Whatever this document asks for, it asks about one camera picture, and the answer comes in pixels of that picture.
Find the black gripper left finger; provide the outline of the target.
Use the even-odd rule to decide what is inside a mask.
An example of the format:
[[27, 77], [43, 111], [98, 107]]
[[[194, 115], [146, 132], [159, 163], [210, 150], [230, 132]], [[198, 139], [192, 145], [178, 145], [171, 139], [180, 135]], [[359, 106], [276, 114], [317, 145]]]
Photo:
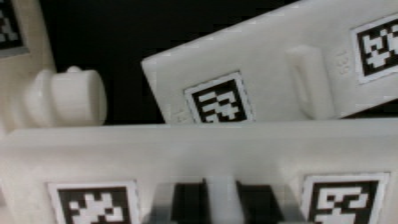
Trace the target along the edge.
[[210, 224], [207, 182], [159, 185], [148, 224]]

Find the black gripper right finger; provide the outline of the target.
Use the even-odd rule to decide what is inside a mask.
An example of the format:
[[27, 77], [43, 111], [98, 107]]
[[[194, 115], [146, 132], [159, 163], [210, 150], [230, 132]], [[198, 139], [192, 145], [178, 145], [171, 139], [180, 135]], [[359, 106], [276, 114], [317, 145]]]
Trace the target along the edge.
[[292, 204], [278, 199], [269, 184], [237, 182], [244, 212], [244, 224], [288, 224], [303, 221], [303, 214]]

